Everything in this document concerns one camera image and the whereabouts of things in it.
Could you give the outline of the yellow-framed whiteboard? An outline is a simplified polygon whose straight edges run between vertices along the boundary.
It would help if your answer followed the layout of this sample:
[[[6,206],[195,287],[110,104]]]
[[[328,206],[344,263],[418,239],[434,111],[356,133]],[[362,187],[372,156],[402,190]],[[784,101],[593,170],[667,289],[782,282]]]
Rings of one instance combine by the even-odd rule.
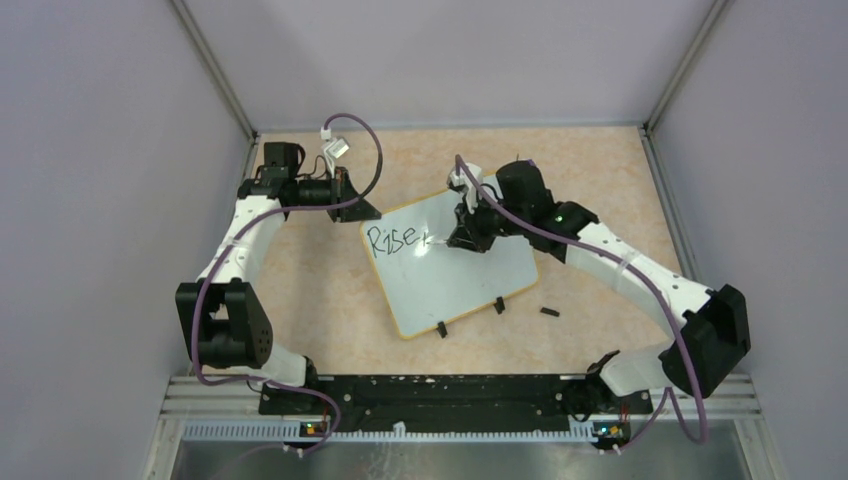
[[[442,189],[361,223],[363,246],[402,339],[439,330],[539,280],[533,249],[521,236],[499,238],[483,254],[426,245],[448,239],[461,202],[459,193]]]

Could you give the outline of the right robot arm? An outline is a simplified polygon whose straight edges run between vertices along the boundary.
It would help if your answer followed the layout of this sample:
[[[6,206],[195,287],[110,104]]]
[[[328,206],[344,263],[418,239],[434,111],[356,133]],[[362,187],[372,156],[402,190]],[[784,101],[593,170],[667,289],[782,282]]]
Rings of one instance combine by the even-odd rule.
[[[495,179],[499,191],[491,194],[477,166],[456,160],[447,180],[460,195],[449,247],[484,254],[499,238],[522,237],[534,250],[595,277],[666,332],[663,343],[612,353],[592,366],[598,377],[586,385],[586,397],[594,409],[612,412],[627,395],[654,388],[707,398],[748,354],[747,302],[736,287],[711,288],[652,260],[591,210],[555,200],[529,159],[502,166]]]

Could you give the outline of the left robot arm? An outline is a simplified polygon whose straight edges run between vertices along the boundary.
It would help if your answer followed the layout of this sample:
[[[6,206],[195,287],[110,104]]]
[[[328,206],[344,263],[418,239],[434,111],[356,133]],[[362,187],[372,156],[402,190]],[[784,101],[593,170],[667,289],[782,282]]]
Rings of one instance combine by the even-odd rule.
[[[325,211],[334,222],[375,220],[381,213],[353,186],[338,160],[350,150],[342,136],[322,144],[325,172],[302,173],[305,149],[269,142],[264,162],[237,191],[235,211],[213,259],[175,293],[187,351],[197,372],[231,370],[255,381],[284,385],[283,401],[297,413],[319,404],[320,386],[308,378],[307,357],[274,340],[271,322],[253,286],[275,234],[293,211]]]

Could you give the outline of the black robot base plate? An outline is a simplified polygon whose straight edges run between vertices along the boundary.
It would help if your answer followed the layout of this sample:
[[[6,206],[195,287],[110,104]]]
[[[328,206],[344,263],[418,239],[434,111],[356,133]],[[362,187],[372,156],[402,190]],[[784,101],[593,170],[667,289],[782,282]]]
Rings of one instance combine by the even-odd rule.
[[[583,374],[338,375],[307,386],[310,394],[263,388],[259,413],[329,420],[338,406],[340,433],[387,432],[398,422],[412,433],[524,433],[653,410],[648,392],[618,397]]]

